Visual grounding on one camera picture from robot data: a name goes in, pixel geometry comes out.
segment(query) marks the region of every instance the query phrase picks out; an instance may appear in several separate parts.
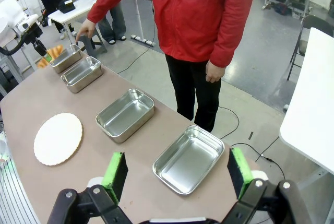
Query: metal tray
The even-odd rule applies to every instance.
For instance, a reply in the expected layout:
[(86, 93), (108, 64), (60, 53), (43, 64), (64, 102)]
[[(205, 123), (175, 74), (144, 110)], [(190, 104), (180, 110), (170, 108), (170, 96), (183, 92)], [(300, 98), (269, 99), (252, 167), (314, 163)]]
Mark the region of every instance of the metal tray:
[(154, 114), (154, 101), (137, 89), (122, 97), (96, 116), (96, 123), (115, 142), (122, 143)]
[(178, 194), (190, 194), (224, 152), (224, 143), (199, 126), (189, 126), (154, 162), (153, 172)]
[(73, 44), (70, 45), (69, 48), (66, 48), (64, 51), (62, 51), (58, 58), (56, 58), (54, 61), (51, 61), (50, 65), (59, 74), (80, 59), (80, 47)]
[(61, 75), (67, 88), (77, 93), (102, 75), (101, 62), (96, 58), (86, 57)]

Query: person's left hand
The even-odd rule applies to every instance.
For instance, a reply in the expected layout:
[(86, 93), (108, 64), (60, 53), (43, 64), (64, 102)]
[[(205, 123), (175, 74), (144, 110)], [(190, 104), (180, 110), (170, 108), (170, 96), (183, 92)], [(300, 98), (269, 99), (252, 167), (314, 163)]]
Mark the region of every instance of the person's left hand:
[(207, 82), (214, 83), (216, 81), (220, 81), (221, 77), (225, 74), (226, 67), (217, 67), (213, 65), (210, 61), (208, 61), (206, 66), (206, 77), (205, 80)]

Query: rectangular metal container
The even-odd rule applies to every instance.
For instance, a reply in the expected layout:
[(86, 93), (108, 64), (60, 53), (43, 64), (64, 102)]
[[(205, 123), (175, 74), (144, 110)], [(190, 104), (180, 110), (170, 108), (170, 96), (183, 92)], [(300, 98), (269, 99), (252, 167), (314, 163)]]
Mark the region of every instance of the rectangular metal container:
[(67, 88), (77, 93), (102, 75), (101, 62), (96, 58), (86, 57), (61, 75)]
[(224, 143), (199, 126), (189, 126), (154, 162), (153, 172), (178, 194), (190, 194), (219, 160)]
[(81, 59), (80, 47), (73, 44), (66, 48), (50, 65), (59, 74)]
[(154, 101), (137, 89), (122, 97), (96, 116), (96, 123), (113, 141), (122, 143), (154, 114)]

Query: concrete floor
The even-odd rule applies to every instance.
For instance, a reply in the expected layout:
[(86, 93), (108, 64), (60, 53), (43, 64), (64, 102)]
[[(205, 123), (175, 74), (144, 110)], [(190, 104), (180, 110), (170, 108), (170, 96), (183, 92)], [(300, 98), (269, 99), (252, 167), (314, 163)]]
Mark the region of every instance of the concrete floor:
[[(291, 80), (286, 81), (291, 58), (300, 29), (300, 21), (290, 16), (281, 16), (272, 10), (261, 10), (264, 0), (254, 0), (245, 28), (243, 40), (235, 52), (234, 59), (223, 78), (220, 105), (233, 110), (240, 120), (238, 129), (224, 141), (228, 144), (248, 143), (262, 152), (278, 136), (284, 118), (283, 105), (290, 102), (299, 69), (293, 70)], [(153, 14), (149, 1), (138, 0), (144, 34), (152, 39), (154, 34)], [(123, 12), (127, 24), (127, 37), (138, 34), (132, 0), (123, 1)], [(41, 37), (47, 48), (57, 44), (69, 45), (68, 39), (60, 41), (54, 26), (44, 28)], [(133, 60), (146, 51), (146, 47), (131, 40), (106, 45), (108, 52), (99, 60), (115, 72), (127, 68)], [(31, 46), (27, 52), (35, 55)], [(14, 55), (21, 68), (27, 65), (22, 54)], [(173, 87), (169, 79), (164, 56), (158, 46), (149, 50), (121, 76), (156, 97), (172, 109), (176, 109)], [(237, 125), (235, 116), (224, 109), (217, 115), (213, 134), (222, 137)], [(248, 147), (240, 145), (246, 155), (256, 159), (257, 155)], [(318, 166), (296, 151), (277, 140), (265, 153), (277, 162), (288, 179), (299, 182)], [(280, 170), (272, 163), (259, 159), (258, 164), (274, 183), (282, 180)], [(313, 185), (301, 191), (313, 223), (324, 223), (334, 198), (334, 178), (326, 175)], [(252, 223), (267, 219), (263, 213), (257, 214)]]

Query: brown table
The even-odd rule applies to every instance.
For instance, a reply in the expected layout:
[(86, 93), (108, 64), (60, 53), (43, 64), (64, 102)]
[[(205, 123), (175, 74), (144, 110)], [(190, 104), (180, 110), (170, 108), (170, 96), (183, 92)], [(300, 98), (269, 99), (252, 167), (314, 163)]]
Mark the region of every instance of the brown table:
[[(41, 223), (47, 222), (62, 189), (83, 191), (91, 178), (104, 175), (116, 151), (126, 154), (129, 173), (120, 206), (133, 223), (167, 217), (205, 216), (222, 220), (236, 202), (226, 167), (229, 152), (224, 152), (192, 194), (177, 195), (153, 174), (152, 164), (192, 123), (155, 99), (153, 118), (126, 142), (116, 144), (96, 125), (95, 117), (134, 86), (107, 68), (103, 71), (100, 78), (73, 94), (59, 75), (47, 67), (25, 79), (0, 103), (8, 144)], [(83, 139), (69, 160), (48, 167), (34, 156), (34, 138), (47, 119), (63, 112), (73, 113), (81, 120)]]

